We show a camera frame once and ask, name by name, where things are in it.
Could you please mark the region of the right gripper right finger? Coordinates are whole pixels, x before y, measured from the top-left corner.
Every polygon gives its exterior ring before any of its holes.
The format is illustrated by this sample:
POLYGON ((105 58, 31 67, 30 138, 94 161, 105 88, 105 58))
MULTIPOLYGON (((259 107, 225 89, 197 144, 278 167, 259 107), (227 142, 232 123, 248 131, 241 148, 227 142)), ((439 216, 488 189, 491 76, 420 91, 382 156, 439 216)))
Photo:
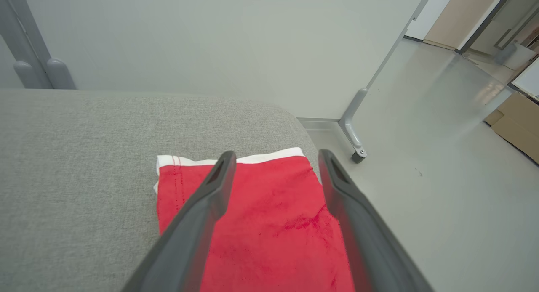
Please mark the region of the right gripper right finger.
POLYGON ((337 219, 357 292, 431 292, 433 288, 331 150, 318 152, 327 209, 337 219))

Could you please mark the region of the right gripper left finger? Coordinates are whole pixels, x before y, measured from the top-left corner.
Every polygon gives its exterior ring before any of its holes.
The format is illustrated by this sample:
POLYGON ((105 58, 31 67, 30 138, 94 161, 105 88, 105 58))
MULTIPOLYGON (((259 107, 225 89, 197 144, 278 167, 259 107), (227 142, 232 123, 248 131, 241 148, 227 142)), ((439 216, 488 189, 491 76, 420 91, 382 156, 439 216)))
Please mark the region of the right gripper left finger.
POLYGON ((198 292, 214 225, 229 205, 236 155, 224 152, 123 287, 124 292, 198 292))

